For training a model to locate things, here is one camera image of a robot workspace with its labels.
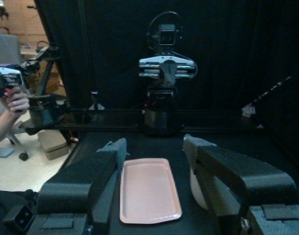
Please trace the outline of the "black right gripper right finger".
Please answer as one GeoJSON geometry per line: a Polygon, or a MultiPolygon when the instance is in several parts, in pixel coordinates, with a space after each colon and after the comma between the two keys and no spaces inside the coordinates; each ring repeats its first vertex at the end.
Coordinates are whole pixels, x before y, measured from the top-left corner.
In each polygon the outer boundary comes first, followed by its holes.
{"type": "Polygon", "coordinates": [[[218,229],[296,229],[295,182],[271,164],[184,136],[191,191],[218,229]]]}

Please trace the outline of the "person's bare hand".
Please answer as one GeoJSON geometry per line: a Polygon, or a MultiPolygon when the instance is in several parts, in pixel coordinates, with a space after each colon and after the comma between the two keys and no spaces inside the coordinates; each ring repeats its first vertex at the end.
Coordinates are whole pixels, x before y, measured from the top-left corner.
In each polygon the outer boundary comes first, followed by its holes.
{"type": "Polygon", "coordinates": [[[20,116],[27,112],[29,100],[20,87],[13,87],[5,91],[5,108],[13,116],[20,116]]]}

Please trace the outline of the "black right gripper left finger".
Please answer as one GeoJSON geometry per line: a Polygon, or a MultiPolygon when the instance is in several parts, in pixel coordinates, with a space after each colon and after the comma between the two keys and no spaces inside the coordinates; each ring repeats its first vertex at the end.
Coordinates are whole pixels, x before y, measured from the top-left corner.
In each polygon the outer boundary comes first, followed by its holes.
{"type": "Polygon", "coordinates": [[[108,142],[41,186],[37,229],[107,229],[116,178],[127,157],[127,139],[108,142]]]}

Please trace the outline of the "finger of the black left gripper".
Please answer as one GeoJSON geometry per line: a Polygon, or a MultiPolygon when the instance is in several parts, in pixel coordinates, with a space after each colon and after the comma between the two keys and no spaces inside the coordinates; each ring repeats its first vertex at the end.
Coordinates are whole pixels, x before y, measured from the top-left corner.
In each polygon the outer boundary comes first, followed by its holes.
{"type": "Polygon", "coordinates": [[[175,74],[176,74],[176,63],[175,61],[170,61],[170,84],[174,86],[175,84],[175,74]]]}
{"type": "Polygon", "coordinates": [[[164,84],[164,87],[168,87],[168,74],[170,74],[170,65],[167,62],[163,62],[162,65],[160,65],[160,68],[162,68],[162,71],[163,71],[163,84],[164,84]]]}

